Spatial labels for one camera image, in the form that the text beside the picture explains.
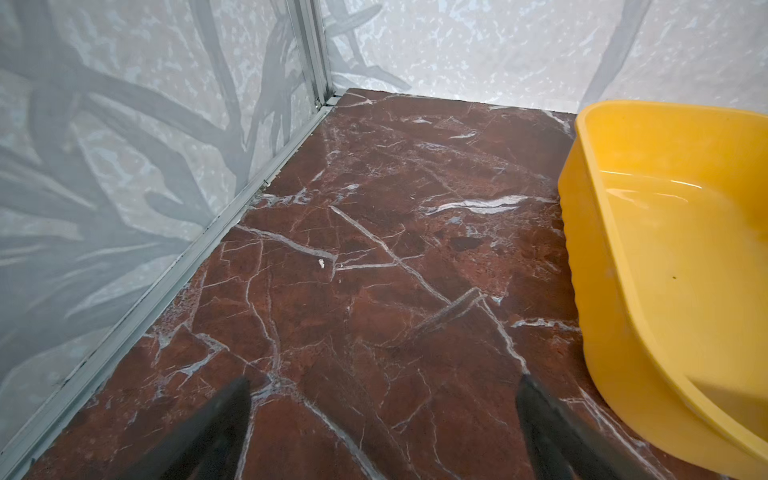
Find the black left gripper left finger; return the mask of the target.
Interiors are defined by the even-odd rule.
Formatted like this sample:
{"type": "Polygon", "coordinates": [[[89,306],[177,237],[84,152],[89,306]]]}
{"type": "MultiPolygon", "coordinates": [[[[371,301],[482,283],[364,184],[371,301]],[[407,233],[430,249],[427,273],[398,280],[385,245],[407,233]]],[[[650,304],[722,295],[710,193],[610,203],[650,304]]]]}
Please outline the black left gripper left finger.
{"type": "Polygon", "coordinates": [[[123,474],[124,479],[233,479],[248,429],[250,382],[216,393],[123,474]]]}

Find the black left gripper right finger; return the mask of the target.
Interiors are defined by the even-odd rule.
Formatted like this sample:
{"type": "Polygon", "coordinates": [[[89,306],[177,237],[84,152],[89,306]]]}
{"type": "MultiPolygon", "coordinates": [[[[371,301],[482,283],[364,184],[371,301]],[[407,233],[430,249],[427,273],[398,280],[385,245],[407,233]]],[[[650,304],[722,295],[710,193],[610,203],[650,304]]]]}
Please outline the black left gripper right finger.
{"type": "Polygon", "coordinates": [[[516,410],[537,479],[648,479],[530,374],[520,380],[516,410]]]}

